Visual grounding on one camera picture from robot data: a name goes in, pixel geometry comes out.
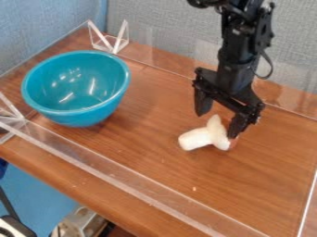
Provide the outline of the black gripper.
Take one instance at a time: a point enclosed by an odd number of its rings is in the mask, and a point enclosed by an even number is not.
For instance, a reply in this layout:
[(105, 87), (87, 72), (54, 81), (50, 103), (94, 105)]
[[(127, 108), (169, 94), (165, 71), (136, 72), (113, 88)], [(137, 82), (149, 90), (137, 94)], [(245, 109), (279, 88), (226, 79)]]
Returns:
[(192, 81), (194, 88), (194, 111), (198, 117), (209, 113), (213, 102), (218, 102), (234, 112), (229, 123), (228, 138), (236, 139), (251, 124), (259, 122), (264, 102), (252, 85), (259, 69), (259, 61), (226, 65), (220, 63), (217, 70), (198, 67)]

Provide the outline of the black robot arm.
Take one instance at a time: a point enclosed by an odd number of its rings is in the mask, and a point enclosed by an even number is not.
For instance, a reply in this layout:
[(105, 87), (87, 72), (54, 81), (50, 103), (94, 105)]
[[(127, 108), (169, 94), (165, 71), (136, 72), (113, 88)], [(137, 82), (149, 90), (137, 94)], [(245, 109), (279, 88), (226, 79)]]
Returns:
[(265, 49), (276, 37), (272, 29), (275, 4), (264, 0), (188, 0), (200, 9), (213, 7), (222, 15), (224, 44), (218, 51), (218, 68), (198, 68), (194, 88), (194, 110), (202, 116), (220, 103), (234, 112), (226, 136), (230, 139), (259, 122), (265, 104), (253, 91), (261, 60), (269, 60)]

